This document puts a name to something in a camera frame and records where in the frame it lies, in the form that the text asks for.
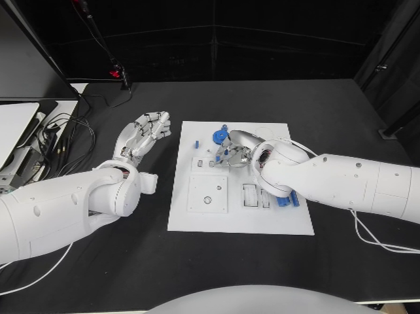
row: blue component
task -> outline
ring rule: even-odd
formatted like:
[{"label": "blue component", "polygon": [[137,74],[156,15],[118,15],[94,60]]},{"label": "blue component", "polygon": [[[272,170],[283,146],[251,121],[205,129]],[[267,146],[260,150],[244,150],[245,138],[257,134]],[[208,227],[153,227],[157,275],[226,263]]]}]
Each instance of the blue component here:
[{"label": "blue component", "polygon": [[277,198],[280,207],[290,206],[291,198]]},{"label": "blue component", "polygon": [[293,197],[294,206],[298,207],[300,206],[300,202],[298,202],[298,196],[297,196],[296,190],[291,193],[291,197]]},{"label": "blue component", "polygon": [[222,145],[228,135],[229,135],[228,126],[226,124],[223,124],[222,129],[213,133],[213,142]]}]

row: black tabletop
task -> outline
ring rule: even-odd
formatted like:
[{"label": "black tabletop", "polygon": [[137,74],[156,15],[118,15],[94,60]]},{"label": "black tabletop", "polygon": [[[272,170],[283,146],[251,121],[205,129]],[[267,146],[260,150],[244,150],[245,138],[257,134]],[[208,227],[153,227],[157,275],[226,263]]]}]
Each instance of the black tabletop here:
[{"label": "black tabletop", "polygon": [[[85,93],[105,95],[113,104],[127,98],[120,84],[92,84]],[[0,298],[0,313],[151,309],[198,291],[251,284],[300,287],[357,302],[420,298],[420,256],[363,243],[342,209],[308,202],[316,236],[167,231],[186,120],[288,123],[293,139],[319,154],[411,164],[399,142],[381,139],[385,124],[353,80],[143,83],[123,106],[110,109],[97,97],[92,104],[97,148],[82,170],[111,159],[118,134],[140,115],[170,112],[173,135],[138,168],[159,174],[157,193],[141,196],[128,218],[74,244],[32,288]],[[88,150],[90,139],[82,128],[74,155]],[[375,214],[360,218],[383,242],[420,248],[420,225]],[[64,253],[9,266],[0,291],[41,277]]]}]

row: black backdrop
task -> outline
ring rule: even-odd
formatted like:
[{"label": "black backdrop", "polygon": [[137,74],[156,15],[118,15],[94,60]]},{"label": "black backdrop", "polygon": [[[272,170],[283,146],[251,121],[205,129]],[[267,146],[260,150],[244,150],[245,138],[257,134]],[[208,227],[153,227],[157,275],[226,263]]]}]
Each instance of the black backdrop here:
[{"label": "black backdrop", "polygon": [[[111,79],[72,0],[15,0],[69,79]],[[134,81],[353,78],[401,0],[90,0]]]}]

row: rectangular plate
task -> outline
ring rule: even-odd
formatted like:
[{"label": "rectangular plate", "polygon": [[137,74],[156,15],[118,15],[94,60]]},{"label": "rectangular plate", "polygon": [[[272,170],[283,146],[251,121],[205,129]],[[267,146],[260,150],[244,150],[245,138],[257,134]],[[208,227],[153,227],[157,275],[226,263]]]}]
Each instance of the rectangular plate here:
[{"label": "rectangular plate", "polygon": [[[314,229],[307,210],[307,201],[301,196],[298,196],[300,207],[293,205],[280,207],[277,198],[270,195],[270,208],[262,208],[261,187],[258,186],[260,207],[245,207],[242,186],[244,184],[255,184],[249,166],[245,168],[225,168],[225,172],[219,173],[205,169],[205,160],[213,160],[215,153],[221,147],[215,144],[212,136],[215,131],[222,129],[223,124],[228,124],[229,131],[245,130],[265,140],[277,139],[280,136],[291,137],[287,124],[185,121],[182,125],[169,230],[313,236]],[[196,158],[203,160],[203,167],[198,167]],[[189,212],[190,177],[199,175],[228,177],[226,214]]]},{"label": "rectangular plate", "polygon": [[193,175],[190,177],[189,212],[228,213],[228,177]]}]

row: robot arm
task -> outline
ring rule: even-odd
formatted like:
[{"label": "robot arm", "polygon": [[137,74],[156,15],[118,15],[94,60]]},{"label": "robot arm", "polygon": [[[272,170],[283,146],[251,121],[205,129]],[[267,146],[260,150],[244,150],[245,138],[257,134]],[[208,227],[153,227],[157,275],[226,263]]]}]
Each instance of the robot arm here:
[{"label": "robot arm", "polygon": [[[229,140],[247,133],[241,132],[232,131]],[[330,154],[310,159],[287,139],[260,141],[255,147],[236,149],[249,151],[247,164],[272,195],[288,197],[294,189],[308,200],[333,207],[420,224],[420,168]],[[231,153],[226,156],[221,163],[231,166]]]},{"label": "robot arm", "polygon": [[54,252],[131,215],[157,187],[136,167],[169,129],[169,113],[146,114],[126,127],[113,160],[0,197],[0,264]]}]

